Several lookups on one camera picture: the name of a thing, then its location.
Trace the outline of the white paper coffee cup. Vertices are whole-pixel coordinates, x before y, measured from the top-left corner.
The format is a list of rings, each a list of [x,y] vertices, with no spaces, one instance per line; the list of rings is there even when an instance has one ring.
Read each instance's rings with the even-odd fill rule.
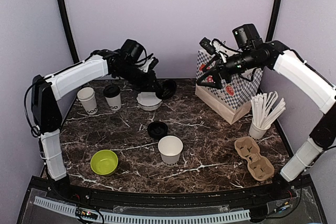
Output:
[[[118,94],[114,97],[105,97],[108,107],[112,110],[112,111],[117,111],[119,109],[121,109],[122,105],[121,105],[121,95]]]

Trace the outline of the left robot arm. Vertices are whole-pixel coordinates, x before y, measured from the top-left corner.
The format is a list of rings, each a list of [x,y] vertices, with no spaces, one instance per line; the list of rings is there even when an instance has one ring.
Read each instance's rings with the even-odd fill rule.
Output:
[[[33,137],[40,139],[48,174],[55,181],[67,176],[60,147],[62,114],[57,102],[69,92],[107,75],[120,77],[140,91],[161,95],[163,88],[151,68],[158,60],[137,65],[120,49],[95,50],[81,62],[48,76],[37,75],[26,90],[31,94],[30,109],[33,119],[28,125]]]

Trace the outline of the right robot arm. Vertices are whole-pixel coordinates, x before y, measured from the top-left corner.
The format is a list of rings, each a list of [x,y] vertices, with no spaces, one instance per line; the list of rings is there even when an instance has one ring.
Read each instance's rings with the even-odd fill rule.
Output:
[[[309,67],[295,50],[277,40],[258,45],[244,45],[241,52],[229,56],[226,60],[221,58],[207,38],[201,40],[200,46],[213,56],[210,63],[214,66],[203,67],[203,75],[197,79],[197,85],[220,89],[222,80],[231,81],[232,75],[249,69],[268,67],[294,83],[323,113],[308,139],[280,170],[277,176],[279,180],[268,187],[269,197],[273,200],[280,199],[288,191],[287,182],[296,179],[322,153],[333,148],[335,86]]]

